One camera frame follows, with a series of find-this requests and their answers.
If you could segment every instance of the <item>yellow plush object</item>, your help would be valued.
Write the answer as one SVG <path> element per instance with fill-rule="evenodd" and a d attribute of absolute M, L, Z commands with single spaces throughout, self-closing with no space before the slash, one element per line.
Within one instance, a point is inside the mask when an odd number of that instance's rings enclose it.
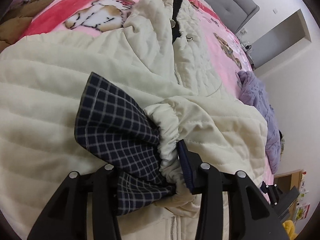
<path fill-rule="evenodd" d="M 287 234 L 288 234 L 290 240 L 294 240 L 298 235 L 297 233 L 295 233 L 296 228 L 294 226 L 294 223 L 291 220 L 287 220 L 282 225 L 283 225 L 285 231 L 287 231 Z"/>

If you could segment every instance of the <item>pink blanket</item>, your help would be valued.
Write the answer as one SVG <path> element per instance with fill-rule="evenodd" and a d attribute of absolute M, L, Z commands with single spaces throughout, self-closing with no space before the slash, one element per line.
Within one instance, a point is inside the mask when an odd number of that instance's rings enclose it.
<path fill-rule="evenodd" d="M 104 31 L 120 28 L 130 15 L 132 6 L 138 1 L 55 0 L 34 18 L 23 36 L 69 30 L 84 32 L 95 37 Z M 238 98 L 241 82 L 237 73 L 240 69 L 252 70 L 237 37 L 225 27 L 204 1 L 189 1 L 200 20 L 213 67 L 220 75 L 226 89 Z M 267 184 L 273 183 L 267 159 L 264 181 Z"/>

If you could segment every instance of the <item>metal button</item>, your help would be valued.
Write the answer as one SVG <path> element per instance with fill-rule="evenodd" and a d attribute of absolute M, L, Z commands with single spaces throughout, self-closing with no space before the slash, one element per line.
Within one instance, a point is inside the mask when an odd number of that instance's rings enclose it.
<path fill-rule="evenodd" d="M 247 174 L 244 171 L 238 171 L 237 172 L 238 177 L 240 178 L 245 178 L 245 176 L 247 176 Z"/>
<path fill-rule="evenodd" d="M 106 164 L 106 165 L 104 166 L 104 168 L 105 168 L 105 170 L 107 170 L 107 171 L 111 171 L 111 170 L 113 169 L 113 165 L 110 164 L 110 163 L 108 163 L 108 164 Z"/>
<path fill-rule="evenodd" d="M 170 19 L 170 24 L 171 24 L 171 28 L 175 27 L 176 25 L 176 22 L 172 19 Z"/>
<path fill-rule="evenodd" d="M 78 172 L 72 171 L 72 172 L 69 173 L 69 178 L 74 179 L 76 177 L 78 177 Z"/>
<path fill-rule="evenodd" d="M 204 170 L 210 169 L 210 164 L 209 163 L 201 163 L 200 167 Z"/>
<path fill-rule="evenodd" d="M 193 36 L 191 34 L 187 34 L 186 38 L 187 38 L 187 41 L 192 41 L 193 40 Z"/>

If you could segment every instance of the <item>purple fleece garment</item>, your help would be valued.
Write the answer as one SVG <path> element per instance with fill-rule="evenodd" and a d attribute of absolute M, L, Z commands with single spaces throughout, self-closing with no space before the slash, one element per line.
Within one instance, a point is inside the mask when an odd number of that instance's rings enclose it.
<path fill-rule="evenodd" d="M 239 100 L 249 106 L 254 106 L 267 121 L 268 134 L 266 143 L 266 155 L 268 156 L 272 174 L 278 170 L 280 163 L 281 145 L 278 123 L 275 112 L 269 104 L 265 85 L 252 71 L 240 71 L 238 73 L 242 89 Z"/>

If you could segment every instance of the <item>navy plaid fabric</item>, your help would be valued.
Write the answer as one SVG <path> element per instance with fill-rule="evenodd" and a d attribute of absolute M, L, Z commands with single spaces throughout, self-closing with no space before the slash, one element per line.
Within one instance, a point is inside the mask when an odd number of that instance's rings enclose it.
<path fill-rule="evenodd" d="M 173 194 L 159 172 L 159 131 L 123 90 L 91 73 L 75 124 L 76 141 L 120 168 L 118 215 Z"/>

